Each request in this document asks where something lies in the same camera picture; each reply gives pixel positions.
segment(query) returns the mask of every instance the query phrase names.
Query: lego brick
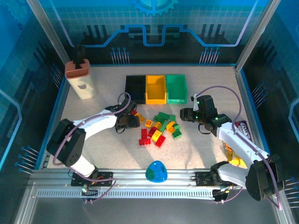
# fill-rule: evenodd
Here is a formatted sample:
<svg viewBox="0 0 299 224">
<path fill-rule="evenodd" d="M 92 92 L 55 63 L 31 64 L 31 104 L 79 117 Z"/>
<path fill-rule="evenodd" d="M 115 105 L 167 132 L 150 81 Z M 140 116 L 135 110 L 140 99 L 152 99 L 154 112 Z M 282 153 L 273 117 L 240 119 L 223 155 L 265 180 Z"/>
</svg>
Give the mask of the lego brick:
<svg viewBox="0 0 299 224">
<path fill-rule="evenodd" d="M 170 115 L 169 121 L 176 122 L 176 116 L 175 115 Z"/>
<path fill-rule="evenodd" d="M 153 136 L 153 134 L 155 133 L 155 131 L 157 130 L 156 127 L 152 127 L 148 133 L 148 136 L 151 138 Z"/>
<path fill-rule="evenodd" d="M 153 127 L 160 129 L 162 127 L 162 124 L 160 122 L 156 122 Z"/>
<path fill-rule="evenodd" d="M 149 144 L 150 144 L 150 139 L 139 139 L 140 146 L 149 145 Z"/>
<path fill-rule="evenodd" d="M 132 114 L 132 115 L 136 115 L 136 114 L 137 114 L 137 111 L 136 111 L 136 110 L 133 110 L 131 114 Z"/>
<path fill-rule="evenodd" d="M 159 138 L 158 138 L 158 140 L 157 140 L 157 142 L 155 143 L 155 146 L 157 146 L 157 147 L 161 147 L 161 145 L 163 144 L 163 142 L 164 142 L 164 140 L 165 140 L 166 138 L 163 136 L 163 135 L 161 135 Z"/>
<path fill-rule="evenodd" d="M 168 123 L 167 123 L 167 122 L 164 122 L 164 124 L 163 124 L 162 127 L 160 128 L 160 131 L 161 131 L 161 132 L 164 132 L 167 125 L 168 125 Z"/>
<path fill-rule="evenodd" d="M 141 139 L 146 139 L 148 137 L 148 130 L 141 129 Z"/>
<path fill-rule="evenodd" d="M 165 120 L 164 120 L 163 118 L 159 117 L 159 116 L 155 116 L 153 120 L 154 120 L 154 121 L 157 121 L 157 122 L 160 122 L 162 125 L 163 125 L 164 122 L 165 122 Z"/>
<path fill-rule="evenodd" d="M 167 75 L 166 89 L 168 104 L 187 103 L 188 90 L 185 75 Z"/>
<path fill-rule="evenodd" d="M 164 120 L 168 120 L 170 117 L 170 115 L 163 113 L 163 112 L 159 112 L 158 116 L 163 118 Z"/>
<path fill-rule="evenodd" d="M 164 75 L 146 76 L 146 104 L 166 104 L 166 79 Z"/>
<path fill-rule="evenodd" d="M 167 129 L 167 131 L 172 134 L 174 133 L 176 130 L 174 129 L 174 127 L 170 127 L 169 129 Z"/>
<path fill-rule="evenodd" d="M 139 117 L 140 123 L 144 122 L 145 118 L 140 113 L 135 114 L 135 116 Z"/>
<path fill-rule="evenodd" d="M 179 130 L 176 130 L 174 133 L 172 133 L 172 136 L 174 139 L 177 139 L 178 137 L 182 136 L 182 133 Z"/>
<path fill-rule="evenodd" d="M 125 92 L 130 94 L 131 100 L 137 104 L 145 104 L 145 75 L 127 76 Z"/>
<path fill-rule="evenodd" d="M 153 121 L 152 121 L 152 120 L 146 120 L 146 122 L 145 122 L 145 126 L 146 126 L 146 127 L 151 127 L 152 124 L 153 124 Z"/>
<path fill-rule="evenodd" d="M 173 125 L 174 129 L 179 130 L 181 127 L 178 124 Z"/>
<path fill-rule="evenodd" d="M 168 125 L 166 126 L 166 129 L 169 130 L 174 124 L 175 124 L 174 121 L 169 122 Z"/>
<path fill-rule="evenodd" d="M 159 130 L 156 130 L 156 131 L 154 132 L 153 136 L 151 137 L 151 139 L 152 139 L 153 141 L 157 141 L 158 138 L 161 136 L 161 134 L 162 134 L 162 132 L 160 132 Z"/>
</svg>

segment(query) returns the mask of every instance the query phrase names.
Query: enclosure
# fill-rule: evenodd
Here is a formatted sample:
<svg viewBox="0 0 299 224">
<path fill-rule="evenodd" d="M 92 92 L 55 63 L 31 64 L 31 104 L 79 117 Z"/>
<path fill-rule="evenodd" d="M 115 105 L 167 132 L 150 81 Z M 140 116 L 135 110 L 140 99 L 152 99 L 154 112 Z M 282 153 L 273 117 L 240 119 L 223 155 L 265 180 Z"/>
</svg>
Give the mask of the enclosure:
<svg viewBox="0 0 299 224">
<path fill-rule="evenodd" d="M 0 223 L 298 223 L 298 10 L 295 0 L 0 0 Z M 66 66 L 76 44 L 90 63 L 79 76 Z M 79 97 L 88 88 L 75 76 L 90 78 L 92 97 Z M 254 143 L 282 159 L 283 211 L 246 190 L 216 204 L 213 190 L 221 188 L 191 179 L 228 158 L 224 142 L 183 122 L 180 110 L 219 85 L 241 97 L 238 121 Z M 117 183 L 85 204 L 47 144 L 61 120 L 93 116 L 124 91 L 145 121 L 175 115 L 182 136 L 165 131 L 161 147 L 139 145 L 141 128 L 107 128 L 86 139 L 83 156 Z M 205 94 L 219 114 L 237 115 L 230 91 Z M 145 177 L 154 161 L 167 168 L 163 183 Z M 96 198 L 109 186 L 94 188 Z"/>
</svg>

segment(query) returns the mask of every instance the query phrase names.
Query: glass panel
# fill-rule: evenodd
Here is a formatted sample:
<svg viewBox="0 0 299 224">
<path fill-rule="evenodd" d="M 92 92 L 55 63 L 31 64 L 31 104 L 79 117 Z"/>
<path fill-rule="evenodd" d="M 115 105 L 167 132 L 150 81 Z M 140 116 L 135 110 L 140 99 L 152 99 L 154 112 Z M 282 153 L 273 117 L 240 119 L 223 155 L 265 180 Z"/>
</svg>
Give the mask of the glass panel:
<svg viewBox="0 0 299 224">
<path fill-rule="evenodd" d="M 0 1 L 0 30 L 0 223 L 13 223 L 64 66 L 26 1 Z"/>
<path fill-rule="evenodd" d="M 267 0 L 42 0 L 71 58 L 92 64 L 236 63 Z"/>
<path fill-rule="evenodd" d="M 287 197 L 298 218 L 299 4 L 282 0 L 244 65 L 271 154 L 284 162 Z"/>
</svg>

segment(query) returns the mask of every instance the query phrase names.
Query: speckled tabletop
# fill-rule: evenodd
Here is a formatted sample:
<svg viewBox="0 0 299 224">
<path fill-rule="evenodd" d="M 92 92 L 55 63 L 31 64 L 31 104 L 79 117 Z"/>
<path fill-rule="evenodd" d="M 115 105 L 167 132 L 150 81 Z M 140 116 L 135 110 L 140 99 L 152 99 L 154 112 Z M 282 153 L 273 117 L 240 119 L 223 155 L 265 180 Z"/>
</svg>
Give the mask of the speckled tabletop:
<svg viewBox="0 0 299 224">
<path fill-rule="evenodd" d="M 126 75 L 184 74 L 189 96 L 212 85 L 231 87 L 240 95 L 233 67 L 92 67 L 91 74 L 98 87 L 98 95 L 81 100 L 70 88 L 61 119 L 83 119 L 117 104 L 117 97 L 125 89 Z M 206 94 L 213 97 L 218 113 L 225 113 L 231 119 L 237 115 L 239 105 L 233 93 L 217 88 L 208 90 Z M 138 106 L 138 112 L 146 119 L 153 119 L 158 112 L 176 115 L 183 136 L 174 140 L 165 132 L 166 140 L 161 148 L 153 142 L 139 146 L 143 123 L 140 128 L 128 129 L 122 134 L 111 128 L 93 135 L 85 141 L 83 156 L 98 168 L 147 168 L 155 160 L 162 161 L 168 169 L 209 168 L 217 162 L 226 161 L 221 140 L 212 134 L 202 135 L 195 123 L 180 120 L 179 111 L 185 107 L 193 107 L 192 102 Z M 244 110 L 238 120 L 247 121 Z M 52 157 L 48 167 L 54 167 Z"/>
</svg>

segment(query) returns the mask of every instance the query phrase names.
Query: green lego brick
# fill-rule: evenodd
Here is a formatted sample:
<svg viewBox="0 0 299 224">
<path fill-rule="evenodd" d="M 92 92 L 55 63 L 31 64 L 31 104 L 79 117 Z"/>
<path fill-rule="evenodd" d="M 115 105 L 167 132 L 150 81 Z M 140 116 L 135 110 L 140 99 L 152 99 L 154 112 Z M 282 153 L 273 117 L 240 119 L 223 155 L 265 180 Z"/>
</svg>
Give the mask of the green lego brick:
<svg viewBox="0 0 299 224">
<path fill-rule="evenodd" d="M 154 120 L 154 121 L 158 121 L 158 122 L 160 122 L 162 125 L 163 125 L 164 122 L 165 122 L 165 120 L 164 120 L 163 118 L 159 117 L 159 116 L 155 116 L 153 120 Z"/>
<path fill-rule="evenodd" d="M 168 125 L 167 122 L 164 122 L 164 124 L 162 125 L 162 127 L 160 128 L 160 131 L 163 132 L 166 129 L 166 126 Z"/>
<path fill-rule="evenodd" d="M 168 120 L 170 117 L 170 115 L 163 113 L 163 112 L 159 112 L 158 116 L 163 118 L 164 120 Z"/>
<path fill-rule="evenodd" d="M 175 115 L 170 115 L 170 121 L 176 122 L 176 116 Z"/>
<path fill-rule="evenodd" d="M 178 137 L 182 136 L 182 133 L 179 130 L 176 130 L 174 133 L 172 133 L 172 136 L 174 139 L 177 139 Z"/>
<path fill-rule="evenodd" d="M 181 127 L 178 124 L 173 125 L 174 129 L 179 130 Z"/>
</svg>

